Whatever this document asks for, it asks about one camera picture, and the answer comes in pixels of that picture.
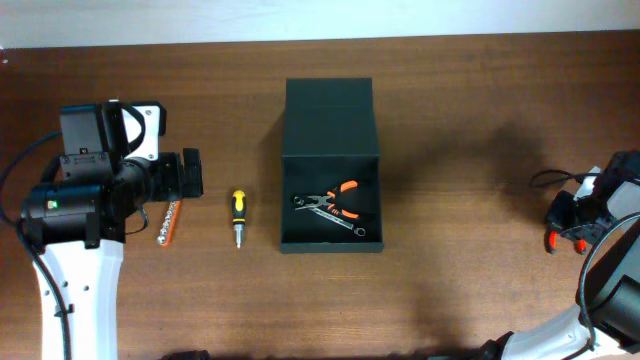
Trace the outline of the orange black long-nose pliers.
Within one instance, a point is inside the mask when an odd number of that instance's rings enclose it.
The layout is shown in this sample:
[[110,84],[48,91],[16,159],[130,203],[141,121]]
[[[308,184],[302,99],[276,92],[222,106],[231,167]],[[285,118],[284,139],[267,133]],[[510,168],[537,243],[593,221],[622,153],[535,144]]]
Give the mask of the orange black long-nose pliers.
[[295,210],[323,208],[330,215],[357,221],[367,221],[373,219],[375,214],[350,209],[349,207],[345,208],[340,204],[340,201],[345,193],[355,193],[359,189],[365,190],[370,187],[370,181],[348,180],[327,190],[325,194],[296,194],[292,198],[292,203],[295,205]]

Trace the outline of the silver ring wrench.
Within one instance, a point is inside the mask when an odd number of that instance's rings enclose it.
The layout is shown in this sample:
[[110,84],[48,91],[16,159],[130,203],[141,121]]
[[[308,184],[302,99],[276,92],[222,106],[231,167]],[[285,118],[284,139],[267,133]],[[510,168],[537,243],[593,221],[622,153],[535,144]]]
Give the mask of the silver ring wrench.
[[366,230],[363,227],[347,221],[347,216],[334,208],[333,199],[330,195],[294,196],[292,202],[295,205],[296,211],[309,210],[324,219],[352,231],[358,237],[364,237],[366,235]]

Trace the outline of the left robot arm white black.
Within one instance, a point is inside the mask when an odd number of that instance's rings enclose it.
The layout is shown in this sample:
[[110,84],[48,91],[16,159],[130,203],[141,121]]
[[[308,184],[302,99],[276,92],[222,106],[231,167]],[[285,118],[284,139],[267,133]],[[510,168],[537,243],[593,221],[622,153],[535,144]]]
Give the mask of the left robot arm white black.
[[143,158],[109,152],[63,155],[63,181],[36,186],[17,230],[33,257],[45,359],[115,359],[117,292],[126,220],[145,204],[167,206],[157,241],[168,246],[183,200],[203,194],[200,153]]

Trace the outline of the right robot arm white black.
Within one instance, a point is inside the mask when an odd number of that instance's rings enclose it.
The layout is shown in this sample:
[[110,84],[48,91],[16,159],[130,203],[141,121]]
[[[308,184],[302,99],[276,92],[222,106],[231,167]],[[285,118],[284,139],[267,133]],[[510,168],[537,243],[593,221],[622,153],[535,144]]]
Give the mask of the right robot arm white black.
[[542,325],[485,343],[477,359],[596,359],[639,352],[639,182],[607,201],[616,221],[595,241],[576,303]]

